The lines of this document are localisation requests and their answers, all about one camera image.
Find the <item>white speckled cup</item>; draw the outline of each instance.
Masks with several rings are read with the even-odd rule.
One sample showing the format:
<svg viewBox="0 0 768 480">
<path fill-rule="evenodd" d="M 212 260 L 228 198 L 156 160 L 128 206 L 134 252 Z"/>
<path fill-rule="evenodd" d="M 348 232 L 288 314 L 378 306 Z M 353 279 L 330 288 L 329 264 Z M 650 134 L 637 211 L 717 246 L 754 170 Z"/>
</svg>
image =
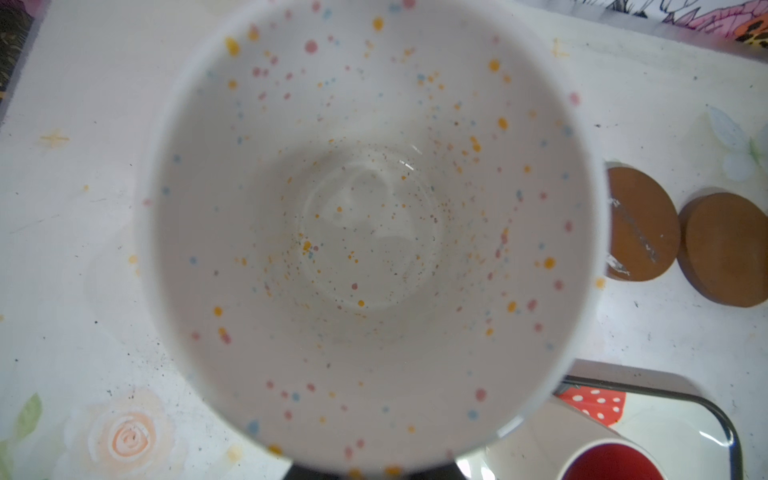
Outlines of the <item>white speckled cup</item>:
<svg viewBox="0 0 768 480">
<path fill-rule="evenodd" d="M 256 2 L 190 60 L 137 196 L 180 368 L 238 429 L 395 475 L 509 432 L 594 312 L 606 182 L 497 2 Z"/>
</svg>

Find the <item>brown round object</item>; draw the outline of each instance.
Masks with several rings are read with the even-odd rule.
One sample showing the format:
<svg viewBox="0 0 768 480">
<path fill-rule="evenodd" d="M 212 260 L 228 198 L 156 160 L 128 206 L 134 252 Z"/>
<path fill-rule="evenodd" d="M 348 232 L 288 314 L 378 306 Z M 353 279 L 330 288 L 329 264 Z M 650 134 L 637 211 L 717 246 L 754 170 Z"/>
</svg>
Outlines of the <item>brown round object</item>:
<svg viewBox="0 0 768 480">
<path fill-rule="evenodd" d="M 667 192 L 634 168 L 608 170 L 611 256 L 608 276 L 643 282 L 666 272 L 680 248 L 680 222 Z"/>
<path fill-rule="evenodd" d="M 714 194 L 680 212 L 677 258 L 685 277 L 713 302 L 755 306 L 768 300 L 768 217 L 746 198 Z"/>
</svg>

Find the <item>green leaf print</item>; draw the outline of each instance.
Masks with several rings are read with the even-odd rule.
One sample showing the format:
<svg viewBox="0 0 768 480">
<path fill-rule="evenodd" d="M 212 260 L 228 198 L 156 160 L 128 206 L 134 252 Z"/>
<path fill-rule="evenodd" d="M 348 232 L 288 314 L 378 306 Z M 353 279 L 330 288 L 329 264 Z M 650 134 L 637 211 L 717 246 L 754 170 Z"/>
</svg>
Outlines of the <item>green leaf print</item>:
<svg viewBox="0 0 768 480">
<path fill-rule="evenodd" d="M 37 428 L 38 420 L 40 420 L 42 413 L 43 404 L 40 401 L 40 396 L 35 393 L 29 397 L 29 400 L 27 400 L 22 410 L 18 413 L 18 417 L 16 417 L 13 431 L 14 440 L 17 443 Z"/>
<path fill-rule="evenodd" d="M 8 440 L 0 442 L 0 480 L 11 480 L 13 458 L 11 458 L 9 447 Z"/>
</svg>

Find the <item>table surface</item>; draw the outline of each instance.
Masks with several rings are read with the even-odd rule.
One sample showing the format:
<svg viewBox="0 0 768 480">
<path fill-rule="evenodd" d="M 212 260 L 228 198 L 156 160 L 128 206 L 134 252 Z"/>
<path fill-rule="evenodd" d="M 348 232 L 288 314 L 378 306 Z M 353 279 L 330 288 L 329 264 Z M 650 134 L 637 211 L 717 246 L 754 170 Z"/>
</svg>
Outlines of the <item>table surface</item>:
<svg viewBox="0 0 768 480">
<path fill-rule="evenodd" d="M 98 435 L 129 399 L 170 433 L 153 453 L 152 468 L 168 467 L 161 478 L 287 469 L 224 425 L 174 368 L 141 295 L 131 224 L 154 114 L 195 45 L 240 3 L 67 0 L 41 24 L 0 127 L 0 441 L 11 439 L 0 442 L 0 467 L 12 460 L 16 478 L 108 478 L 78 439 Z M 651 175 L 678 209 L 711 187 L 768 209 L 765 172 L 725 178 L 726 150 L 706 115 L 713 104 L 754 135 L 768 122 L 768 66 L 512 8 L 581 93 L 606 161 Z M 746 478 L 765 478 L 766 339 L 765 305 L 712 303 L 674 264 L 646 283 L 608 280 L 579 358 L 689 379 L 733 420 Z M 654 382 L 636 371 L 611 379 Z"/>
</svg>

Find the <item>scratched brown disc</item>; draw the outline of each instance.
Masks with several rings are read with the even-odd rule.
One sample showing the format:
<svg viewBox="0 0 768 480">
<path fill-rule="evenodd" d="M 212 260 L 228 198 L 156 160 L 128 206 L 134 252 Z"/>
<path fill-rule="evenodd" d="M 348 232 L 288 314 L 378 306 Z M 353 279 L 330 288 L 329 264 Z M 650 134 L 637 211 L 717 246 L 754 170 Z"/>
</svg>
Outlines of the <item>scratched brown disc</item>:
<svg viewBox="0 0 768 480">
<path fill-rule="evenodd" d="M 680 248 L 680 221 L 667 192 L 634 168 L 608 170 L 611 256 L 608 276 L 644 282 L 666 272 Z"/>
<path fill-rule="evenodd" d="M 678 261 L 706 298 L 731 306 L 768 300 L 768 217 L 749 200 L 713 194 L 680 212 Z"/>
</svg>

